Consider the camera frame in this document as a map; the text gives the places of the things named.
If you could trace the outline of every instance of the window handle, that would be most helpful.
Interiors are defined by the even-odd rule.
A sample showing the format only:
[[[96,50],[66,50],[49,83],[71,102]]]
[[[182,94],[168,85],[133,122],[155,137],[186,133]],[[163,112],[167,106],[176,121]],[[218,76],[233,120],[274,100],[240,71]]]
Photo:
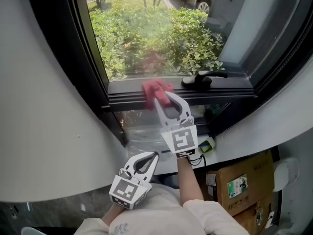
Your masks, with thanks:
[[[210,77],[228,78],[228,75],[220,71],[199,71],[194,76],[183,77],[181,85],[190,90],[208,91],[212,83]]]

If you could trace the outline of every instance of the window frame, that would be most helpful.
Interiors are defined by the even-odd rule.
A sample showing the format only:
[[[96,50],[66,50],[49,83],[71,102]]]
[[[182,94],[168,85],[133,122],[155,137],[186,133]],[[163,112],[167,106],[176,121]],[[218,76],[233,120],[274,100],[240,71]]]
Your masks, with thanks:
[[[151,78],[109,82],[94,37],[86,0],[30,0],[30,2],[51,50],[70,81],[94,113],[125,144],[123,129],[114,112],[144,109],[145,95],[141,84]],[[300,11],[301,5],[304,6],[304,4],[304,0],[299,0],[297,9],[294,11],[297,22],[299,22],[299,18],[308,21],[308,16],[304,15],[303,10]],[[201,129],[198,131],[199,134],[218,135],[241,120],[248,112],[257,109],[264,103],[264,98],[271,97],[273,90],[269,90],[270,88],[273,87],[274,91],[277,91],[292,78],[292,76],[286,76],[286,71],[290,71],[290,68],[287,67],[289,67],[289,63],[292,63],[291,60],[295,53],[303,60],[308,58],[305,52],[299,53],[299,47],[295,44],[303,38],[303,32],[306,31],[305,23],[299,25],[295,18],[291,18],[274,47],[281,49],[290,42],[285,46],[284,53],[278,60],[275,60],[270,53],[268,58],[271,59],[273,65],[267,66],[260,72],[255,72],[249,78],[212,77],[211,88],[208,91],[200,92],[183,88],[180,84],[182,77],[163,77],[166,82],[173,84],[174,92],[190,105],[227,103],[228,106],[224,107],[223,111],[212,121],[199,125]],[[291,39],[288,36],[292,31],[298,33]],[[229,68],[234,71],[238,70],[236,66]],[[292,74],[295,74],[300,68],[293,69]],[[279,86],[273,86],[274,81],[278,82]]]

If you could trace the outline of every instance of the white shirt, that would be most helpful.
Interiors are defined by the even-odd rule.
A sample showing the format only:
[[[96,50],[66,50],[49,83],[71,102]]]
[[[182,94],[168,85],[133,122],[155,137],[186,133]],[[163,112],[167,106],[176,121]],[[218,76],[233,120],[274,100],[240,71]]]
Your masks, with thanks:
[[[134,210],[121,213],[108,227],[87,218],[75,235],[248,235],[217,202],[190,200],[181,206],[179,191],[153,184]]]

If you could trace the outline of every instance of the white sleeve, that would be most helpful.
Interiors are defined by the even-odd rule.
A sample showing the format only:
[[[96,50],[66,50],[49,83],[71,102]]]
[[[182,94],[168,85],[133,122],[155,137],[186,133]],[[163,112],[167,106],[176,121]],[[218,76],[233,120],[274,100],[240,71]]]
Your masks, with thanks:
[[[87,218],[74,235],[107,235],[109,227],[100,218]]]
[[[249,235],[218,202],[189,200],[183,207],[197,218],[207,234]]]

